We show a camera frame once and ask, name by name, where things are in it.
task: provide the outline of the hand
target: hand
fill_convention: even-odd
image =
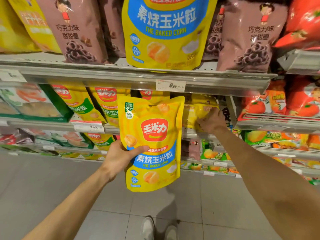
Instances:
[[[198,123],[206,133],[213,135],[215,135],[218,128],[227,128],[222,111],[216,107],[211,108],[206,117],[198,119]]]
[[[127,151],[122,145],[121,140],[111,143],[106,159],[101,165],[101,169],[107,173],[108,181],[114,180],[116,175],[125,169],[131,159],[147,150],[149,150],[149,146],[147,145],[141,145]]]

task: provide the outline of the right hand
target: right hand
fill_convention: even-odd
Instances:
[[[216,107],[210,109],[209,113],[198,119],[201,128],[209,134],[215,134],[219,128],[227,128],[225,117],[221,110]]]

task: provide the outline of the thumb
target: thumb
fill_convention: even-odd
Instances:
[[[146,152],[147,150],[149,150],[148,145],[141,145],[128,151],[128,154],[130,155],[130,158],[134,158],[135,156],[139,155],[140,153]]]

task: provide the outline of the pink snack bag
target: pink snack bag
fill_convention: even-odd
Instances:
[[[36,0],[66,62],[102,64],[107,58],[97,0]]]
[[[227,0],[217,71],[267,72],[287,19],[285,0]]]
[[[211,22],[207,43],[204,47],[202,60],[215,60],[221,51],[221,33],[224,20],[224,3],[217,3]]]
[[[126,57],[125,37],[121,19],[123,1],[98,0],[104,37],[107,39],[106,46],[112,52],[112,54],[109,54],[110,56]]]

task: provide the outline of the red snack bag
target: red snack bag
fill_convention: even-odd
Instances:
[[[293,0],[287,19],[286,35],[275,47],[304,48],[320,44],[320,0]]]
[[[296,76],[287,98],[286,115],[320,117],[320,83],[308,76]]]
[[[263,95],[242,98],[242,112],[238,120],[246,120],[243,116],[250,114],[286,114],[285,84],[282,80],[271,81]]]

